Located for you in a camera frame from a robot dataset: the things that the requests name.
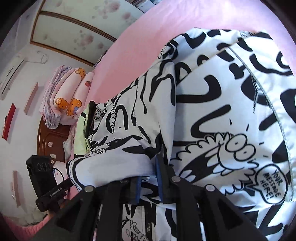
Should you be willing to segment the black white graffiti jacket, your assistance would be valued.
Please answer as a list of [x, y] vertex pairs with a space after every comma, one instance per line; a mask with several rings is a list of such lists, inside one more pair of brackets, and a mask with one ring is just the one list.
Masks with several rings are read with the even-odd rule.
[[123, 240], [176, 240], [155, 158], [215, 186], [268, 240], [295, 217], [295, 77], [267, 33], [193, 28], [125, 90], [96, 105], [90, 149], [67, 163], [78, 190], [146, 176], [123, 210]]

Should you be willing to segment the brown wooden headboard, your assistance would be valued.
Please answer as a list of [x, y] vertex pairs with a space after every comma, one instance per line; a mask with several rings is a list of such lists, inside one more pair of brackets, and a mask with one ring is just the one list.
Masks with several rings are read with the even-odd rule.
[[56, 129], [49, 129], [41, 118], [37, 133], [37, 155], [50, 156], [52, 160], [65, 162], [63, 142], [69, 136], [70, 126], [59, 124]]

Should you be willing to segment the green black folded garment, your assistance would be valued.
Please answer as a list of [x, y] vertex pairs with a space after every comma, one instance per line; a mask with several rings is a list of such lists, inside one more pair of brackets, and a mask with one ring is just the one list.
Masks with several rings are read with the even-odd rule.
[[88, 137], [93, 128], [94, 114], [96, 104], [90, 101], [84, 111], [81, 112], [75, 130], [74, 136], [74, 156], [85, 156], [90, 151]]

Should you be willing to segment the pink bear print quilt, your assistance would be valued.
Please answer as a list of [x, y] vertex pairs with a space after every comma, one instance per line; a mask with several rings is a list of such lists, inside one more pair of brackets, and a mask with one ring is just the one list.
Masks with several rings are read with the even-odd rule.
[[80, 67], [62, 65], [54, 71], [46, 84], [39, 109], [47, 128], [76, 123], [86, 105], [93, 78], [93, 72]]

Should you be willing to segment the white air conditioner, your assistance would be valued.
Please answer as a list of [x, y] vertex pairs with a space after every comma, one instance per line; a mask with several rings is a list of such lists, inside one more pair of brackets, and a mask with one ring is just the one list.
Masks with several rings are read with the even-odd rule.
[[8, 91], [10, 90], [10, 86], [13, 83], [16, 75], [22, 68], [25, 63], [25, 58], [20, 55], [14, 57], [6, 66], [4, 71], [1, 73], [1, 100], [4, 100]]

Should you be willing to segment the pink bed sheet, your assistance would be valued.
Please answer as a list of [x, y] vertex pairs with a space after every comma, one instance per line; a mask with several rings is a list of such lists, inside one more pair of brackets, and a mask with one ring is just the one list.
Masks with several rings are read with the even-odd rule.
[[164, 46], [180, 34], [204, 30], [267, 33], [295, 77], [295, 44], [260, 1], [164, 1], [129, 27], [95, 69], [100, 87], [91, 97], [106, 103], [143, 75]]

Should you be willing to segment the floral wardrobe door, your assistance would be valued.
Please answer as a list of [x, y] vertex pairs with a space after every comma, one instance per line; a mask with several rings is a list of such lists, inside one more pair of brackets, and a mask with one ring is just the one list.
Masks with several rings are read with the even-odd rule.
[[30, 43], [92, 66], [151, 6], [150, 1], [42, 1]]

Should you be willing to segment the red wall shelf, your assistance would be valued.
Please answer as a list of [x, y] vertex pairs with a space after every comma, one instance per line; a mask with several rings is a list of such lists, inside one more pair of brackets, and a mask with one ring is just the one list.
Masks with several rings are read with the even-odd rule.
[[13, 116], [15, 114], [15, 111], [16, 111], [16, 106], [12, 103], [10, 110], [8, 112], [8, 115], [4, 119], [4, 129], [3, 129], [3, 133], [2, 133], [2, 138], [6, 141], [8, 140], [11, 122], [13, 120]]

